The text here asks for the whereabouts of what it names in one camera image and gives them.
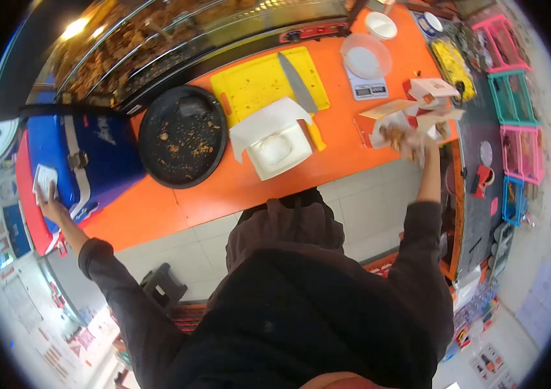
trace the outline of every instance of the clear plastic lid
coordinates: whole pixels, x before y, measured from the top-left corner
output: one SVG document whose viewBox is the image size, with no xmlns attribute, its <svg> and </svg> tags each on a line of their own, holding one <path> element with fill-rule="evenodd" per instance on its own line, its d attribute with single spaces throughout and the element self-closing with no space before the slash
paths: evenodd
<svg viewBox="0 0 551 389">
<path fill-rule="evenodd" d="M 344 65 L 358 77 L 382 78 L 392 71 L 390 52 L 379 38 L 372 35 L 349 35 L 340 53 L 344 56 Z"/>
</svg>

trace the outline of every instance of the blue cooler box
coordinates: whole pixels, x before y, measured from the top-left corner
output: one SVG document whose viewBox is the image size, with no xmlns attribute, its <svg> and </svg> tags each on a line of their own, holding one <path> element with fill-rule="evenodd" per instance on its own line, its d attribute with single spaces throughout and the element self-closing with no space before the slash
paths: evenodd
<svg viewBox="0 0 551 389">
<path fill-rule="evenodd" d="M 145 176 L 128 117 L 35 116 L 27 127 L 32 177 L 38 164 L 57 170 L 60 202 L 77 223 Z M 52 233 L 59 230 L 45 221 Z"/>
</svg>

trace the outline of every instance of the hand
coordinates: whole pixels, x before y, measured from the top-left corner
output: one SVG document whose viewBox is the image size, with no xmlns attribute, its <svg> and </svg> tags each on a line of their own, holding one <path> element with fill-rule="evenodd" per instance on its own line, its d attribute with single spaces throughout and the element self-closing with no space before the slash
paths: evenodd
<svg viewBox="0 0 551 389">
<path fill-rule="evenodd" d="M 55 183 L 51 182 L 49 187 L 48 201 L 46 202 L 43 200 L 44 196 L 42 196 L 42 190 L 40 189 L 40 186 L 36 184 L 36 194 L 38 195 L 38 201 L 40 202 L 40 210 L 42 211 L 42 215 L 44 215 L 44 217 L 46 217 L 48 220 L 59 225 L 61 228 L 62 223 L 70 220 L 70 214 L 68 213 L 66 207 L 63 206 L 57 198 L 55 198 L 56 190 L 57 188 L 55 188 Z"/>
</svg>

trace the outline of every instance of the takeout box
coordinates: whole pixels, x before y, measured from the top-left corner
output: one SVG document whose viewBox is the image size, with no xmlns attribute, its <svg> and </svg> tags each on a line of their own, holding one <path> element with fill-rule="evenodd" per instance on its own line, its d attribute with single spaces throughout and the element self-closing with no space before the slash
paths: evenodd
<svg viewBox="0 0 551 389">
<path fill-rule="evenodd" d="M 441 78 L 411 78 L 405 91 L 423 110 L 433 110 L 448 103 L 449 97 L 458 97 L 459 91 Z"/>
<path fill-rule="evenodd" d="M 382 126 L 394 124 L 401 128 L 411 127 L 420 133 L 426 133 L 437 142 L 442 142 L 452 135 L 448 120 L 459 120 L 465 113 L 464 110 L 441 107 L 416 116 L 418 111 L 417 101 L 394 100 L 359 113 L 353 122 L 362 144 L 365 147 L 380 149 L 390 145 L 379 132 Z"/>
<path fill-rule="evenodd" d="M 379 133 L 381 126 L 394 124 L 409 128 L 415 122 L 418 103 L 411 100 L 394 100 L 356 115 L 353 123 L 365 147 L 381 149 L 390 144 Z"/>
<path fill-rule="evenodd" d="M 310 114 L 289 97 L 241 120 L 230 129 L 234 159 L 243 163 L 242 153 L 247 150 L 262 181 L 299 165 L 312 149 L 297 120 L 312 123 Z"/>
<path fill-rule="evenodd" d="M 426 133 L 431 139 L 442 142 L 452 135 L 448 120 L 460 120 L 464 113 L 464 110 L 455 110 L 448 107 L 437 108 L 416 116 L 414 127 L 419 132 Z"/>
</svg>

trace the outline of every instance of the knife handle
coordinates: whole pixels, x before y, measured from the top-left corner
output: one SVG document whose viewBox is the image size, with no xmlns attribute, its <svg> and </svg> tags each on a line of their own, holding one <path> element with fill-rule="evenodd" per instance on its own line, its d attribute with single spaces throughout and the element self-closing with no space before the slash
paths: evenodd
<svg viewBox="0 0 551 389">
<path fill-rule="evenodd" d="M 310 114 L 310 116 L 312 116 L 312 124 L 306 123 L 306 128 L 308 129 L 308 133 L 310 134 L 310 139 L 312 139 L 312 143 L 315 144 L 316 150 L 323 151 L 325 150 L 327 145 L 325 144 L 325 142 L 323 142 L 321 132 L 316 125 L 316 120 L 314 120 L 314 114 Z"/>
</svg>

